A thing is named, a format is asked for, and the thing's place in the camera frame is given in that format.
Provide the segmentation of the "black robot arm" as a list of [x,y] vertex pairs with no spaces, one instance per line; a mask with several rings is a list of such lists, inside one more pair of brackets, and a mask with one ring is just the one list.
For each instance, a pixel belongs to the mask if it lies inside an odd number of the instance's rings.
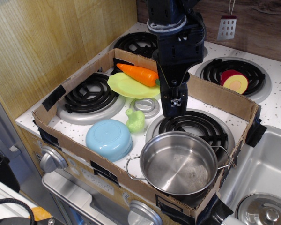
[[204,58],[206,27],[193,8],[196,0],[148,0],[147,27],[156,35],[157,64],[164,117],[185,115],[188,70]]

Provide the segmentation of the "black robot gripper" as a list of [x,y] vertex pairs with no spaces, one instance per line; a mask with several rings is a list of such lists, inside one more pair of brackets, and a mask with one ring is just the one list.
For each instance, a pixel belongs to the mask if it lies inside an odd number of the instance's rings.
[[157,61],[163,115],[185,115],[188,100],[186,73],[204,58],[207,34],[201,14],[187,14],[177,24],[152,23],[157,35]]

